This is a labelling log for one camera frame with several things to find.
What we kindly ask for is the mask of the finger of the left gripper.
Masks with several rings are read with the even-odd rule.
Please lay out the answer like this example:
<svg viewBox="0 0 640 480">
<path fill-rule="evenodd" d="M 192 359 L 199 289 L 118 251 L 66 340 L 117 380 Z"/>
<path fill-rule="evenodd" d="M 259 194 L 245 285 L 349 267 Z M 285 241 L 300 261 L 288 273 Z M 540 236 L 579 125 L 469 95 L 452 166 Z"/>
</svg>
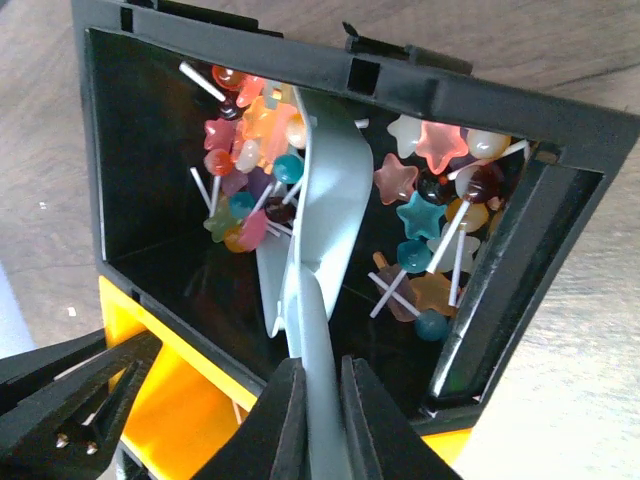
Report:
<svg viewBox="0 0 640 480">
<path fill-rule="evenodd" d="M 1 394 L 2 472 L 104 472 L 161 348 L 142 332 L 31 395 Z"/>
<path fill-rule="evenodd" d="M 106 349 L 103 329 L 1 360 L 1 394 L 31 395 L 64 371 Z"/>
</svg>

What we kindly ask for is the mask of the light blue slotted scoop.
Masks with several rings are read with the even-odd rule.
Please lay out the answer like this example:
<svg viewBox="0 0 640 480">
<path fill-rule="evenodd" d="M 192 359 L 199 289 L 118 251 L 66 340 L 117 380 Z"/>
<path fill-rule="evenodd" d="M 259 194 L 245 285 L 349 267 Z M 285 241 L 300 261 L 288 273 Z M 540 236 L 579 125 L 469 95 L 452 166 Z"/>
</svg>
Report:
<svg viewBox="0 0 640 480">
<path fill-rule="evenodd" d="M 304 174 L 293 232 L 257 250 L 264 322 L 284 331 L 306 375 L 308 476 L 352 476 L 329 322 L 363 221 L 373 156 L 340 102 L 297 87 L 306 126 Z"/>
</svg>

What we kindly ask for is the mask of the black candy bin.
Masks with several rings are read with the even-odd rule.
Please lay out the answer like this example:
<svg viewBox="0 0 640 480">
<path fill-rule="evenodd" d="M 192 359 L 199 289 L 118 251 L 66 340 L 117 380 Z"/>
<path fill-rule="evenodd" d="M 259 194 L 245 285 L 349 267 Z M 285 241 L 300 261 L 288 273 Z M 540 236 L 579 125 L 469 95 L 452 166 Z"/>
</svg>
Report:
<svg viewBox="0 0 640 480">
<path fill-rule="evenodd" d="M 325 295 L 334 351 L 370 358 L 422 434 L 479 419 L 566 256 L 639 136 L 636 115 L 438 69 L 401 47 L 343 49 L 284 39 L 256 20 L 170 1 L 76 1 L 73 26 L 99 271 L 252 394 L 285 355 L 265 331 L 268 304 L 256 260 L 214 245 L 189 175 L 203 157 L 214 101 L 181 61 L 224 62 L 290 81 L 331 134 L 333 170 L 312 216 L 308 255 Z M 402 113 L 494 127 L 534 142 L 479 260 L 452 339 L 428 347 L 387 313 L 371 336 L 366 276 L 400 223 L 358 181 L 373 182 Z"/>
</svg>

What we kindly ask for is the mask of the orange candy bin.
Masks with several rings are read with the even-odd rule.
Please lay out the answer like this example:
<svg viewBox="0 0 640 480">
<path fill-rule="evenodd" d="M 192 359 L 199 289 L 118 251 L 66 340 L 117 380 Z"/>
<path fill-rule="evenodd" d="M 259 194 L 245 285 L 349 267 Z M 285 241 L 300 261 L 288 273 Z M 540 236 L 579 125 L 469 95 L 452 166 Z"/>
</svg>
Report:
<svg viewBox="0 0 640 480">
<path fill-rule="evenodd" d="M 162 343 L 123 431 L 159 479 L 188 479 L 239 429 L 278 364 L 255 273 L 171 283 L 159 298 L 99 278 L 107 344 L 149 331 Z"/>
</svg>

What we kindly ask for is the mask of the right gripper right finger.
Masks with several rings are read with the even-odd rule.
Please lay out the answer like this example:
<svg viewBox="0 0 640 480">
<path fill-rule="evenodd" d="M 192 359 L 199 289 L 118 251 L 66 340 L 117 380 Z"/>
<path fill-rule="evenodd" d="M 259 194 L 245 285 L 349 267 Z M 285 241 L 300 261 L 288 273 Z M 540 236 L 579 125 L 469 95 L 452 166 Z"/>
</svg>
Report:
<svg viewBox="0 0 640 480">
<path fill-rule="evenodd" d="M 369 364 L 341 359 L 341 404 L 355 479 L 458 479 L 411 427 Z"/>
</svg>

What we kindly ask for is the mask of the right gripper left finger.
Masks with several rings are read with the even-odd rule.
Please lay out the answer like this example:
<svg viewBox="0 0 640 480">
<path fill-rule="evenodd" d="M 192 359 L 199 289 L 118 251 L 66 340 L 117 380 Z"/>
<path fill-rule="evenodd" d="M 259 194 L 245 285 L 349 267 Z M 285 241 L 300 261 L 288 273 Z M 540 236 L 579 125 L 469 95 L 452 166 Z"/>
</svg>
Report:
<svg viewBox="0 0 640 480">
<path fill-rule="evenodd" d="M 288 358 L 236 433 L 194 477 L 301 479 L 306 447 L 306 375 L 299 358 Z"/>
</svg>

